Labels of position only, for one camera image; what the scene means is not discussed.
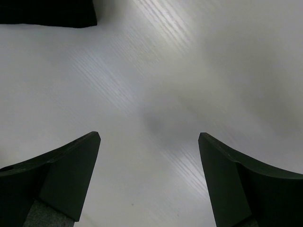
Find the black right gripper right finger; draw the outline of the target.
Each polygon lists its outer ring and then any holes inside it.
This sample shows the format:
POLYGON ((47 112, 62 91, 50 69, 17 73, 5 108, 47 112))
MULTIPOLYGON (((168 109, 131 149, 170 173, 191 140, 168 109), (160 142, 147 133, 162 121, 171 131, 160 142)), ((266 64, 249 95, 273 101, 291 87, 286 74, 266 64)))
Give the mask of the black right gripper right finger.
POLYGON ((301 227, 303 176, 240 153, 208 133, 198 139, 218 227, 301 227))

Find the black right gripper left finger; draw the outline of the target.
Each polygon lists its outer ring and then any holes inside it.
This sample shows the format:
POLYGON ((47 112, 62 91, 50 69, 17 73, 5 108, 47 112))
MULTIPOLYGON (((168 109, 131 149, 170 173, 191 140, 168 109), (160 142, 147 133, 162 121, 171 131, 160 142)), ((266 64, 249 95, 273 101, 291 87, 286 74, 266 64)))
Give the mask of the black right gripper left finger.
POLYGON ((101 138, 92 131, 0 170, 2 227, 72 227, 79 221, 101 138))

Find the black tank top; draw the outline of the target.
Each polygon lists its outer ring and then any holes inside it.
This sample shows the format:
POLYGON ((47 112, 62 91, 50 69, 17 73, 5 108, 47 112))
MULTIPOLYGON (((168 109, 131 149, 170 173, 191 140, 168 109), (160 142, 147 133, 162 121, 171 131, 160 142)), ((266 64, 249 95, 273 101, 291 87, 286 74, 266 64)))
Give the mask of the black tank top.
POLYGON ((97 16, 91 0, 2 0, 0 23, 86 28, 97 16))

